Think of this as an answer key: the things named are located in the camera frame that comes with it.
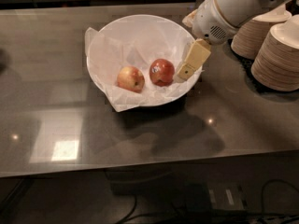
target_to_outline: glossy gray countertop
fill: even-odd
[[[86,68],[84,33],[153,14],[181,23],[192,4],[0,11],[0,176],[299,148],[299,93],[259,94],[228,44],[177,101],[117,113]]]

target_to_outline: apple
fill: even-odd
[[[149,77],[157,86],[169,86],[173,82],[175,66],[167,59],[155,60],[149,68]]]
[[[135,66],[124,66],[117,77],[119,87],[128,91],[140,93],[144,87],[145,79],[142,72]]]

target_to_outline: bowl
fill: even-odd
[[[287,21],[291,16],[283,5],[251,19],[234,36],[232,50],[239,56],[254,60],[271,27]]]
[[[251,67],[253,76],[277,91],[299,89],[299,15],[274,25]]]
[[[200,68],[187,81],[174,81],[168,87],[151,83],[149,69],[155,59],[169,60],[177,71],[185,58],[186,49],[195,40],[179,24],[162,17],[143,14],[123,17],[99,32],[93,32],[93,39],[90,40],[86,42],[89,74],[118,112],[173,102],[193,87],[202,72]],[[119,59],[108,61],[109,52],[111,59],[113,52]],[[116,84],[118,72],[128,64],[140,69],[145,77],[146,83],[141,93],[121,89]]]

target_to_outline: floor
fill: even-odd
[[[250,213],[261,213],[263,202],[265,213],[295,215],[299,214],[298,168],[299,152],[292,152],[33,175],[7,204],[3,200],[20,179],[3,178],[0,223],[124,223],[118,221],[133,208],[131,217],[149,215],[125,223],[156,223],[182,214],[186,187],[200,183],[240,185]],[[263,184],[273,179],[261,201]]]

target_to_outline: cable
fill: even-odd
[[[184,216],[182,215],[178,208],[175,207],[175,205],[173,203],[170,203],[171,207],[174,209],[174,211],[177,213],[178,217],[180,217],[181,220],[186,221],[187,224],[191,224],[191,222]]]
[[[166,213],[166,212],[143,213],[143,214],[138,214],[138,215],[132,216],[130,218],[127,218],[122,223],[125,223],[125,222],[133,220],[133,219],[137,219],[137,218],[140,218],[140,217],[165,217],[165,216],[167,216],[167,217],[175,217],[176,215],[169,214],[169,213]]]
[[[296,186],[294,186],[292,183],[289,183],[289,182],[287,182],[285,180],[282,180],[282,179],[271,179],[271,180],[265,182],[263,184],[262,192],[261,192],[262,216],[264,216],[264,190],[271,183],[283,183],[283,184],[286,184],[286,185],[290,186],[291,188],[293,188],[295,191],[297,191],[298,194],[299,194],[299,189]]]
[[[24,183],[24,179],[21,179],[14,187],[13,189],[9,192],[9,194],[0,202],[0,215],[4,210],[7,208],[8,204],[14,200],[15,195],[18,193],[18,190],[21,189],[21,186]]]
[[[137,196],[135,195],[134,196],[134,205],[131,209],[131,211],[126,215],[124,216],[121,220],[119,220],[118,222],[116,222],[115,224],[122,224],[124,223],[125,221],[127,221],[127,219],[131,216],[131,214],[136,210],[137,208]]]
[[[287,223],[292,223],[296,220],[299,220],[299,217],[295,217],[295,218],[292,218],[290,220],[285,220],[284,222],[281,222],[281,224],[287,224]]]
[[[246,216],[256,216],[256,217],[259,217],[259,216],[269,216],[269,217],[284,217],[284,216],[291,216],[293,214],[286,214],[286,213],[246,213]]]

